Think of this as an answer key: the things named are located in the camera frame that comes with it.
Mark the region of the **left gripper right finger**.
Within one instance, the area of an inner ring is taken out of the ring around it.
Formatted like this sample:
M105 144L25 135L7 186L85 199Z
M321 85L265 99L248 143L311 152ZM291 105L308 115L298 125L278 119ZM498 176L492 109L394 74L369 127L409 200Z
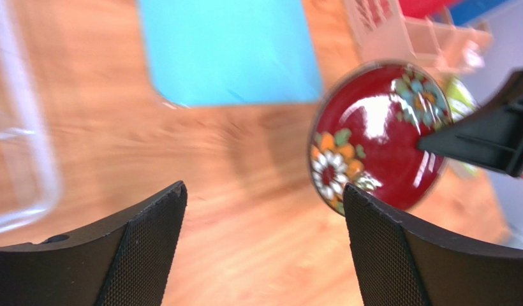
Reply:
M523 250L483 242L344 188L364 305L523 305Z

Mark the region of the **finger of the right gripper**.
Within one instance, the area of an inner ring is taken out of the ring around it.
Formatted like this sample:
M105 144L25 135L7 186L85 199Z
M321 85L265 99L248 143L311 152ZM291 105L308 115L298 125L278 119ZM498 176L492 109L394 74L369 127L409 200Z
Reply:
M477 111L417 142L417 148L523 178L523 69Z

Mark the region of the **red floral plate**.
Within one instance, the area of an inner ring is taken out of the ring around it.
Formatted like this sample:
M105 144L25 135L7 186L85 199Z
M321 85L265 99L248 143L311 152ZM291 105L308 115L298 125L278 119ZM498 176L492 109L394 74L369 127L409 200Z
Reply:
M343 192L354 185L407 210L420 203L446 168L417 142L453 122L436 79L406 61L360 65L323 97L307 143L316 193L343 215Z

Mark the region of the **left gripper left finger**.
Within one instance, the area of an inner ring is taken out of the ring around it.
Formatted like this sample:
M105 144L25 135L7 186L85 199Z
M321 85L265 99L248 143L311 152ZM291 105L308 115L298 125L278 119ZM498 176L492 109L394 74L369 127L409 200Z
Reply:
M0 305L161 305L187 200L178 181L42 243L0 247Z

